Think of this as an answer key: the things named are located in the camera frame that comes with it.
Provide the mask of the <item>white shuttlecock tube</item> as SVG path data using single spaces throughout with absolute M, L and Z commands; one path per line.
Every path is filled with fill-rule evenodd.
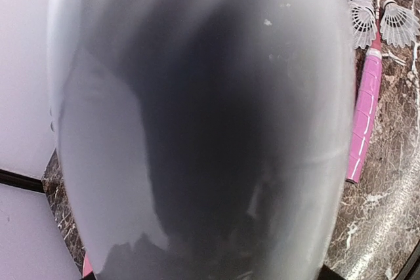
M 93 279 L 319 279 L 348 167 L 348 0 L 49 0 Z

